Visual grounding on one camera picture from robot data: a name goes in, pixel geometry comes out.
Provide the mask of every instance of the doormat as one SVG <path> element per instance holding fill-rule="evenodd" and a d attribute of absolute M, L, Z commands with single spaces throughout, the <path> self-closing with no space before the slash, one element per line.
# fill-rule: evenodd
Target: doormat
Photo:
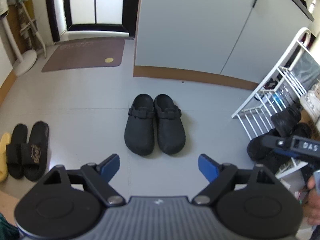
<path fill-rule="evenodd" d="M 117 67 L 121 64 L 124 39 L 106 38 L 61 44 L 42 72 L 89 67 Z"/>

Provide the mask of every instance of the human hand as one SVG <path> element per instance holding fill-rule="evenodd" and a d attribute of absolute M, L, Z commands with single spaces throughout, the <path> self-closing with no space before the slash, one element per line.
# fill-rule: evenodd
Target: human hand
<path fill-rule="evenodd" d="M 311 189 L 308 202 L 303 206 L 304 216 L 308 217 L 310 225 L 320 225 L 320 195 L 317 194 L 315 186 L 316 181 L 312 176 L 308 181 L 308 189 Z"/>

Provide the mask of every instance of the standing fan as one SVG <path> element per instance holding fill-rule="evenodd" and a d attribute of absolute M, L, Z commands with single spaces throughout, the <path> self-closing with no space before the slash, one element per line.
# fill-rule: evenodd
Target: standing fan
<path fill-rule="evenodd" d="M 17 56 L 16 62 L 13 64 L 13 71 L 16 73 L 16 75 L 19 77 L 26 73 L 36 62 L 37 59 L 37 53 L 35 50 L 30 49 L 27 50 L 25 53 L 21 54 L 16 41 L 14 40 L 14 37 L 12 35 L 7 15 L 9 13 L 9 7 L 7 0 L 0 0 L 0 19 L 2 19 L 5 31 L 7 33 L 8 39 L 10 41 L 10 44 Z"/>

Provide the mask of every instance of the cardboard box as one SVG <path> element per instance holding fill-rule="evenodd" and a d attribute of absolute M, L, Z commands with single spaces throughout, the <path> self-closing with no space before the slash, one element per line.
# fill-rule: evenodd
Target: cardboard box
<path fill-rule="evenodd" d="M 320 141 L 320 135 L 319 135 L 318 129 L 317 129 L 315 123 L 309 117 L 307 111 L 304 109 L 301 111 L 301 121 L 300 122 L 305 122 L 310 126 L 310 128 L 312 130 L 311 139 L 316 140 L 316 141 Z"/>

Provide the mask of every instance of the black door frame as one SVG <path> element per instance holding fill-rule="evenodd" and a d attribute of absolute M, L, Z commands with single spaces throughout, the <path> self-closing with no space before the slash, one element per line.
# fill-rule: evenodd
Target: black door frame
<path fill-rule="evenodd" d="M 54 42 L 60 41 L 54 0 L 46 0 L 48 19 Z M 64 11 L 68 31 L 113 31 L 128 32 L 135 37 L 139 0 L 124 0 L 122 10 L 122 24 L 72 24 L 70 0 L 64 0 Z"/>
<path fill-rule="evenodd" d="M 64 0 L 67 30 L 129 32 L 129 36 L 134 37 L 137 24 L 138 3 L 139 0 L 123 1 L 122 24 L 72 24 L 70 0 Z"/>

